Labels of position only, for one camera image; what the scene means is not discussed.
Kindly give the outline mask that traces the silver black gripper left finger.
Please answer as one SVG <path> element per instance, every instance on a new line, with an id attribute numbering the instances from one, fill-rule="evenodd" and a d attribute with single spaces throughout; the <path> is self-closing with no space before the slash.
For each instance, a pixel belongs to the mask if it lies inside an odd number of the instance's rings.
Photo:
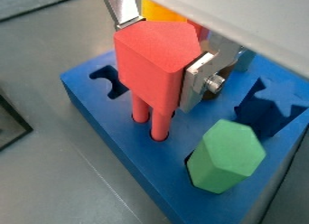
<path id="1" fill-rule="evenodd" d="M 145 20 L 141 16 L 136 0 L 105 0 L 105 3 L 116 22 L 117 30 L 122 30 Z"/>

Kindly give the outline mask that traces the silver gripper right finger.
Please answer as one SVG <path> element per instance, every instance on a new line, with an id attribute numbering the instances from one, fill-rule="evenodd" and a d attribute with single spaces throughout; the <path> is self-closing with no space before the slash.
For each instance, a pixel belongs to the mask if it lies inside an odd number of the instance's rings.
<path id="1" fill-rule="evenodd" d="M 217 93 L 225 79 L 217 73 L 240 57 L 243 47 L 219 33 L 211 33 L 208 51 L 187 66 L 180 96 L 180 109 L 189 112 L 209 90 Z"/>

